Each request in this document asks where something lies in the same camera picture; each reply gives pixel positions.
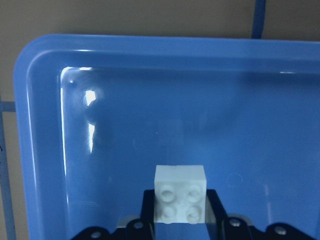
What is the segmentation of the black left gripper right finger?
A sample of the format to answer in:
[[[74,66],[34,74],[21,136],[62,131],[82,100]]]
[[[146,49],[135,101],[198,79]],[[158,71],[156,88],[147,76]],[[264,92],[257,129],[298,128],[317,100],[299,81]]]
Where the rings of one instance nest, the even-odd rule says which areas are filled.
[[[248,223],[237,214],[227,214],[213,189],[206,191],[205,225],[211,240],[251,240]]]

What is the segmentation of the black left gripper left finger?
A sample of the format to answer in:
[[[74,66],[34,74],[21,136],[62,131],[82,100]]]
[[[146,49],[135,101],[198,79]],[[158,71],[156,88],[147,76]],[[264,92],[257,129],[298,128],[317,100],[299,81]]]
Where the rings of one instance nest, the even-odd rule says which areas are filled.
[[[143,192],[143,199],[139,217],[131,220],[125,228],[126,240],[154,240],[155,239],[155,191]]]

